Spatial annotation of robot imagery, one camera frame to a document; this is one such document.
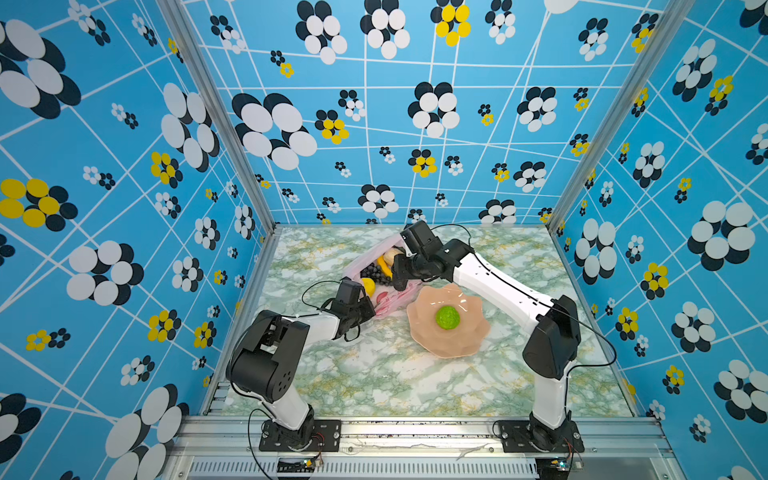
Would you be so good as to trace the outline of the yellow fake lemon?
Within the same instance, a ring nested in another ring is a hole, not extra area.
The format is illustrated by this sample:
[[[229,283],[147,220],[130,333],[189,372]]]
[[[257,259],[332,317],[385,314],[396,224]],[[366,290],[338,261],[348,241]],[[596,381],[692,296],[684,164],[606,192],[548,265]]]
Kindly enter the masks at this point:
[[[373,297],[376,292],[376,283],[371,278],[367,278],[367,277],[362,277],[360,281],[364,287],[366,295],[369,297]]]

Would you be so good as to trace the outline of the pink plastic bag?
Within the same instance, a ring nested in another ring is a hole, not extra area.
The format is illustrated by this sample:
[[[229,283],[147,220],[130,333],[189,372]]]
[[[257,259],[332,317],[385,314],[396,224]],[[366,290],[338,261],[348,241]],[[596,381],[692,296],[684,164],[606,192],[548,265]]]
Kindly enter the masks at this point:
[[[402,291],[394,288],[396,250],[405,252],[405,245],[399,234],[387,237],[349,263],[343,271],[344,277],[363,285],[377,317],[389,316],[411,303],[416,299],[422,285],[418,280],[409,280]]]

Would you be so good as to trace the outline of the green fake lime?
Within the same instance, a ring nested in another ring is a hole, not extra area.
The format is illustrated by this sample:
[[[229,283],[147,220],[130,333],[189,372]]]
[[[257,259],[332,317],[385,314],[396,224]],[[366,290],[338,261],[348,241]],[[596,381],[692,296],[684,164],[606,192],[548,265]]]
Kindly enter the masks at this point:
[[[454,330],[461,324],[461,315],[455,307],[444,305],[436,311],[435,323],[442,330]]]

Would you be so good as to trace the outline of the pink scalloped plastic plate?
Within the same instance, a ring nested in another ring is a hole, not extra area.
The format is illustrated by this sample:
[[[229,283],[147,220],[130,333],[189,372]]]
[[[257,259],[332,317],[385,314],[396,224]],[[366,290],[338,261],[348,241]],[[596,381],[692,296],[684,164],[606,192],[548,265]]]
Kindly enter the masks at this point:
[[[423,287],[406,311],[412,338],[443,359],[476,354],[491,329],[483,301],[454,284]]]

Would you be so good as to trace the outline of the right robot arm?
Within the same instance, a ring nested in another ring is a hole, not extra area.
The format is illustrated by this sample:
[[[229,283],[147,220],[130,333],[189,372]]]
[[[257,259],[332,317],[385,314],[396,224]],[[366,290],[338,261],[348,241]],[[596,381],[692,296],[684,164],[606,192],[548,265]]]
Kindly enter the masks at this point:
[[[405,252],[394,259],[396,289],[411,280],[446,280],[490,302],[528,335],[522,357],[534,373],[531,443],[540,451],[554,450],[573,427],[567,382],[581,343],[575,301],[525,286],[492,266],[468,241],[442,241],[424,221],[405,227],[400,237]]]

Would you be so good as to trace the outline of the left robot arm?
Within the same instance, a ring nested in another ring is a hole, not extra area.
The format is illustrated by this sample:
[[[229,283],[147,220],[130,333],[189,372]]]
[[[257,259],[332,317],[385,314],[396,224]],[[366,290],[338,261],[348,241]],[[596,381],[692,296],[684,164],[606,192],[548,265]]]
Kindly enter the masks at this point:
[[[317,311],[299,316],[271,310],[259,312],[237,341],[225,376],[236,394],[255,398],[269,417],[269,437],[292,448],[308,445],[314,409],[293,386],[305,349],[338,340],[375,316],[364,286],[348,277],[338,282],[334,297]]]

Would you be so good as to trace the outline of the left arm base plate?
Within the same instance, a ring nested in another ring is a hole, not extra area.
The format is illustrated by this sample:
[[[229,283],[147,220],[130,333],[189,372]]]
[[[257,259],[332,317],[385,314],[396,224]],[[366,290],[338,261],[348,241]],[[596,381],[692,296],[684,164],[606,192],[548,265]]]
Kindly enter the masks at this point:
[[[261,452],[338,452],[342,422],[310,420],[299,430],[289,430],[271,420],[263,423],[258,450]]]

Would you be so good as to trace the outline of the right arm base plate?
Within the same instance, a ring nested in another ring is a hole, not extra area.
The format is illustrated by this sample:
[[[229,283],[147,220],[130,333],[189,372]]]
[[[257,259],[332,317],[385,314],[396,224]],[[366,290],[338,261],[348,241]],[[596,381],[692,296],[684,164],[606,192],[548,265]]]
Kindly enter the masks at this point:
[[[585,447],[577,424],[566,418],[551,429],[531,417],[526,420],[496,420],[491,427],[505,453],[584,453]]]

